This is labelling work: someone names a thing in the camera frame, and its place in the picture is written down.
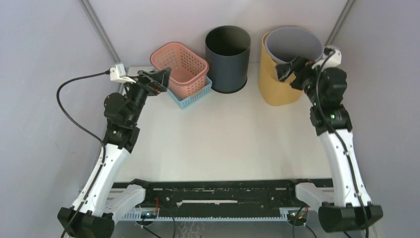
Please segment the pink plastic basket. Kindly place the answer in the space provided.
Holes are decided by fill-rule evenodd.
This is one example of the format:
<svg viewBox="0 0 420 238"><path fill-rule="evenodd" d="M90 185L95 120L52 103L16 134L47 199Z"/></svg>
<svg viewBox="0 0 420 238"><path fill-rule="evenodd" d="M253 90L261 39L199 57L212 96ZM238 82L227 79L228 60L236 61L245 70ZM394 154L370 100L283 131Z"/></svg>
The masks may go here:
<svg viewBox="0 0 420 238"><path fill-rule="evenodd" d="M150 56L157 70L171 68L169 89L182 100L206 85L209 63L180 42L170 42Z"/></svg>

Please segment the blue plastic basket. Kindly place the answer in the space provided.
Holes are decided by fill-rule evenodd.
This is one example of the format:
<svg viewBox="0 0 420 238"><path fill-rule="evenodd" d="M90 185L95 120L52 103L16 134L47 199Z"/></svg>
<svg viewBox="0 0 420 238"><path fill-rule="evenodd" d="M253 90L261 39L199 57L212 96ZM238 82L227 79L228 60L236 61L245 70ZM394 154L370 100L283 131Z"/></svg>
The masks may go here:
<svg viewBox="0 0 420 238"><path fill-rule="evenodd" d="M176 94L174 94L170 89L167 90L167 93L170 95L170 97L181 109L185 109L189 107L191 104L201 99L202 97L204 97L205 95L209 94L211 92L211 86L212 86L212 81L207 76L205 86L202 89L198 90L197 92L193 93L192 95L186 97L185 99L181 99Z"/></svg>

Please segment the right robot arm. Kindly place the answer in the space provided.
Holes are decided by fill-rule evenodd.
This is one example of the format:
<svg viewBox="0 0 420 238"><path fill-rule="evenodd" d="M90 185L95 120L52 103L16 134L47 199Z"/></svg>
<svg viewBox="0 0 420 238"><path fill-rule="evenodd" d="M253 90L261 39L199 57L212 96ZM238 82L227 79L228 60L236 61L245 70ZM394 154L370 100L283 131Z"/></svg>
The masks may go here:
<svg viewBox="0 0 420 238"><path fill-rule="evenodd" d="M319 62L298 57L275 67L275 79L290 82L311 102L310 120L327 155L333 191L327 193L312 182L299 182L286 192L292 206L305 203L315 209L325 232L363 230L383 217L380 205L373 204L361 178L353 147L352 123L342 104L347 74L332 57Z"/></svg>

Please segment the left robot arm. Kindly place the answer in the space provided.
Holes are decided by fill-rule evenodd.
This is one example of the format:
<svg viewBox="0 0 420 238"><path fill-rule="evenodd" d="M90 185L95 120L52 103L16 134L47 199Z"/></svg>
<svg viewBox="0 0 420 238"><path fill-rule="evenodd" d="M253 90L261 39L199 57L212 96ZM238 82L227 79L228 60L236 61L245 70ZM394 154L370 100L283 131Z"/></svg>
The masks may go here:
<svg viewBox="0 0 420 238"><path fill-rule="evenodd" d="M101 151L97 162L78 197L68 208L62 207L57 218L63 236L71 238L109 238L115 225L133 207L153 204L155 194L134 181L113 200L108 195L122 165L137 142L138 119L150 96L167 91L171 68L140 70L134 78L117 67L106 71L111 81L128 85L125 94L114 92L104 100L107 127L99 139Z"/></svg>

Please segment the yellow perforated bin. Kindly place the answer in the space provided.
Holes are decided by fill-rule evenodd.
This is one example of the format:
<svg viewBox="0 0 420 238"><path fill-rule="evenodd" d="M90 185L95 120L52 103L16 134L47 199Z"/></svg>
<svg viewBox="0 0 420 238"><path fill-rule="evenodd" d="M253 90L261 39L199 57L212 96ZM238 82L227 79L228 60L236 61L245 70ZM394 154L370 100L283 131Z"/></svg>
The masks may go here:
<svg viewBox="0 0 420 238"><path fill-rule="evenodd" d="M290 82L295 79L295 75L293 74L291 74L285 82L278 81L275 69L275 66L278 63L271 59L264 48L263 40L268 33L263 36L261 42L262 50L258 88L267 104L271 106L282 106L297 101L300 98L302 91L291 88Z"/></svg>

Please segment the grey inner bin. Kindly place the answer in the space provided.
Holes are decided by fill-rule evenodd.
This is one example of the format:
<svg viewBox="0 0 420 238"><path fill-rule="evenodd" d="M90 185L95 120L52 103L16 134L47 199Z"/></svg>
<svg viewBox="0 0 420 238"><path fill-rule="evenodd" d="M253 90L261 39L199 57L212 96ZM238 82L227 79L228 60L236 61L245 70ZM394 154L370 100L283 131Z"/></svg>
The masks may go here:
<svg viewBox="0 0 420 238"><path fill-rule="evenodd" d="M288 63L297 57L318 60L323 44L313 32L296 26L283 26L267 34L264 48L276 63Z"/></svg>

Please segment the dark blue cylindrical bin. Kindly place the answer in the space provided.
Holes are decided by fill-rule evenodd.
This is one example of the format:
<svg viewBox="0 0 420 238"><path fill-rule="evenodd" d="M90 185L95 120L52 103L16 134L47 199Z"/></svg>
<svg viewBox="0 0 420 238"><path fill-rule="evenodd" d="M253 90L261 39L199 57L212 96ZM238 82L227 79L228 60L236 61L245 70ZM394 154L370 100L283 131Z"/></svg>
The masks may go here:
<svg viewBox="0 0 420 238"><path fill-rule="evenodd" d="M208 32L205 38L207 76L212 89L222 94L240 91L248 80L251 37L244 29L225 25Z"/></svg>

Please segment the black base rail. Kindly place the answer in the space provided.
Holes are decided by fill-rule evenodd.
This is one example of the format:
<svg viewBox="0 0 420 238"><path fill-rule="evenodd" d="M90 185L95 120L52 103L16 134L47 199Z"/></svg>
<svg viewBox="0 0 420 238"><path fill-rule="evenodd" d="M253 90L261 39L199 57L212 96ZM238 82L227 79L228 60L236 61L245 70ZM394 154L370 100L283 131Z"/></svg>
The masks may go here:
<svg viewBox="0 0 420 238"><path fill-rule="evenodd" d="M147 182L136 179L146 190L145 200L130 211L173 213L256 213L299 209L303 203L294 194L299 180Z"/></svg>

